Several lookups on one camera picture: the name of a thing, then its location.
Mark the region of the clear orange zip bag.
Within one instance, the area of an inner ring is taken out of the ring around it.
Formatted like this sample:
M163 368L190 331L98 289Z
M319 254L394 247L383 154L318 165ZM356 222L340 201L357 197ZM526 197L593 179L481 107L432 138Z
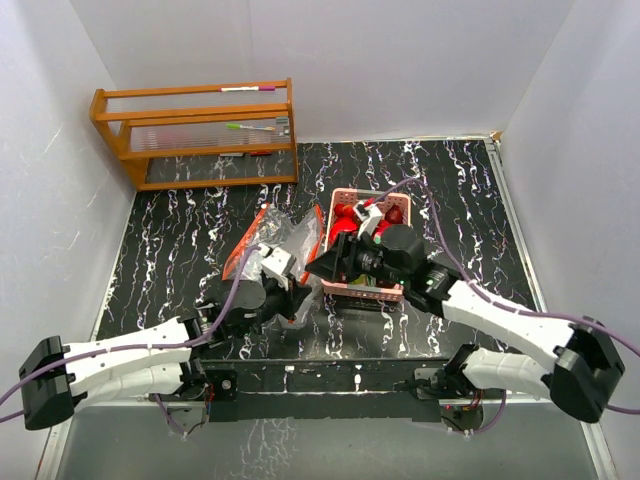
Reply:
M293 314L279 314L277 319L284 329L299 330L306 325L309 311L319 296L319 281L314 280L304 268L321 252L323 237L324 217L319 205L312 207L300 222L293 224L282 211L265 204L227 258L222 279L232 280L235 277L245 250L253 245L260 245L261 250L249 256L241 273L245 280L260 279L261 261L268 249L283 250L294 260L290 273L301 287L309 287L310 292L294 308Z

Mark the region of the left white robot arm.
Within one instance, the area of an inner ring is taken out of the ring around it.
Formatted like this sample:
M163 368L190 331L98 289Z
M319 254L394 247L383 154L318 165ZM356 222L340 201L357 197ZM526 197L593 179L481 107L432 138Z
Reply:
M275 317L293 320L309 285L273 279L225 281L194 316L106 340L41 340L21 365L19 391L29 431L58 425L93 403L147 394L200 396L207 376L193 363L207 350L261 330Z

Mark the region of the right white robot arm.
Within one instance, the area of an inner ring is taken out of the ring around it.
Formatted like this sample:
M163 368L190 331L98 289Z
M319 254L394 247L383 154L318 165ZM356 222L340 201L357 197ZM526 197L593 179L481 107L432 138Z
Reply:
M466 397L487 389L522 392L548 398L582 422L600 420L625 372L601 323L529 310L482 290L428 253L424 238L407 225L395 225L379 239L341 233L305 269L327 282L350 282L367 275L398 284L414 308L512 347L510 353L499 353L462 346L442 372L453 394Z

